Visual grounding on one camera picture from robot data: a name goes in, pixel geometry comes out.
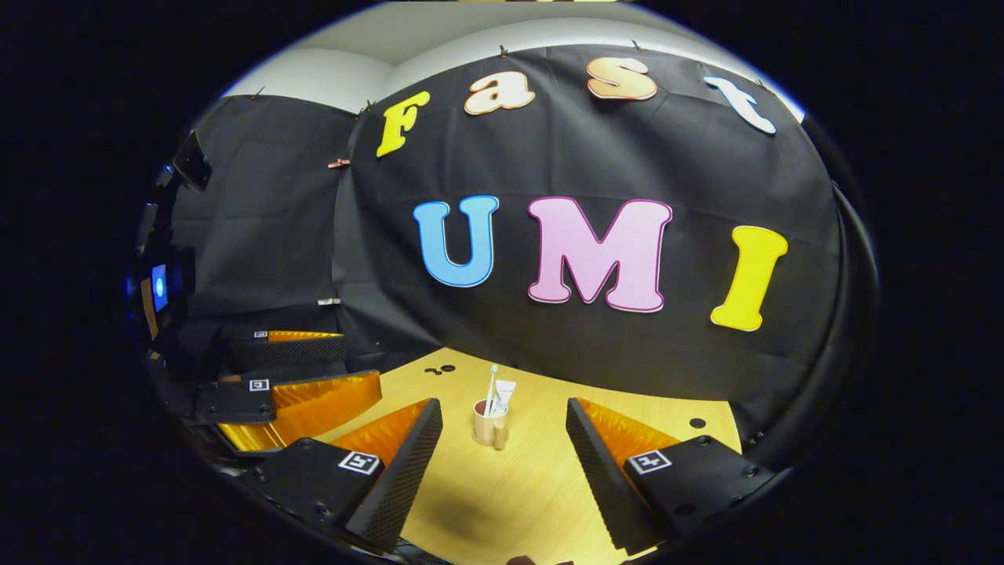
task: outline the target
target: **blue letter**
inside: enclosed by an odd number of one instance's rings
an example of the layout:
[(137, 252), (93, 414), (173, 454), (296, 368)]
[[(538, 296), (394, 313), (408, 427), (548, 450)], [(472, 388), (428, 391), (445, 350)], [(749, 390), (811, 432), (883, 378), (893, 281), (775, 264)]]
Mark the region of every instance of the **blue letter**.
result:
[(492, 272), (495, 249), (492, 246), (492, 212), (499, 207), (494, 196), (468, 196), (460, 201), (460, 211), (471, 225), (471, 260), (457, 264), (446, 252), (446, 227), (443, 220), (450, 215), (446, 202), (426, 202), (415, 207), (419, 222), (422, 260), (429, 274), (450, 287), (477, 287)]
[(735, 84), (726, 80), (725, 78), (720, 78), (718, 76), (705, 76), (704, 81), (716, 86), (722, 93), (725, 94), (725, 99), (729, 100), (732, 104), (732, 108), (735, 109), (747, 123), (753, 125), (757, 129), (764, 131), (765, 133), (774, 134), (777, 131), (777, 127), (770, 122), (763, 115), (756, 112), (753, 104), (756, 103), (756, 99), (747, 94), (746, 92), (740, 90)]

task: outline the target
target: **cup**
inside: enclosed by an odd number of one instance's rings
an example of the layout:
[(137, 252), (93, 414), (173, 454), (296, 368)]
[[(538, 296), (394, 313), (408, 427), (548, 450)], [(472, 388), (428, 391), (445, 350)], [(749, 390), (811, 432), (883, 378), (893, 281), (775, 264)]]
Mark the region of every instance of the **cup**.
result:
[(481, 399), (474, 403), (474, 432), (471, 436), (474, 441), (482, 446), (495, 446), (498, 444), (504, 445), (505, 440), (508, 438), (508, 431), (506, 430), (506, 415), (509, 413), (509, 406), (506, 406), (502, 413), (496, 414), (495, 417), (485, 417), (485, 400)]

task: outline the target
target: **screen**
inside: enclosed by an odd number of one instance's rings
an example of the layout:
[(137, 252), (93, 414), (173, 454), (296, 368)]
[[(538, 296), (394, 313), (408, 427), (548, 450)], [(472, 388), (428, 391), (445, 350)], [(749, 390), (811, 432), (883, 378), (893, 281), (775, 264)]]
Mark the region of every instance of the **screen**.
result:
[(154, 309), (157, 312), (164, 310), (168, 306), (168, 268), (167, 265), (155, 266), (151, 272), (151, 281), (154, 290)]

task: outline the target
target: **pink letter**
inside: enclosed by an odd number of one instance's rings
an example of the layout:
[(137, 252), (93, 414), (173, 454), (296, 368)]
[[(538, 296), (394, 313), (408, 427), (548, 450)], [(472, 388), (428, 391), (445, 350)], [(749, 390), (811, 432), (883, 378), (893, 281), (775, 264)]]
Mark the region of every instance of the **pink letter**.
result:
[(630, 312), (663, 309), (659, 262), (663, 228), (673, 217), (669, 206), (654, 200), (624, 202), (602, 241), (571, 198), (538, 198), (530, 202), (528, 210), (540, 222), (540, 269), (537, 281), (530, 285), (531, 299), (566, 302), (571, 289), (561, 279), (567, 263), (579, 296), (591, 304), (613, 267), (618, 266), (617, 284), (606, 293), (606, 304)]

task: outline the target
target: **wooden table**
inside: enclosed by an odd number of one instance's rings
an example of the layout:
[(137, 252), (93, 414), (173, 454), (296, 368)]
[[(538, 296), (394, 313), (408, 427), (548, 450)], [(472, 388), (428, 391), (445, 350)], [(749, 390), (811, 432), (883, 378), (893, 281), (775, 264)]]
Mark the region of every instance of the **wooden table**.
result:
[[(443, 365), (456, 370), (441, 375), (425, 371)], [(485, 397), (491, 365), (441, 349), (381, 375), (383, 399), (317, 437), (330, 442), (408, 404), (439, 398), (443, 434), (402, 537), (452, 563), (503, 565), (519, 555), (528, 555), (538, 565), (569, 560), (576, 565), (614, 565), (628, 559), (624, 550), (610, 542), (565, 432), (569, 397), (602, 404), (681, 441), (707, 434), (742, 453), (727, 402), (617, 392), (502, 365), (497, 378), (517, 383), (507, 417), (509, 440), (502, 451), (480, 446), (471, 438), (471, 410)], [(695, 417), (707, 426), (691, 428)]]

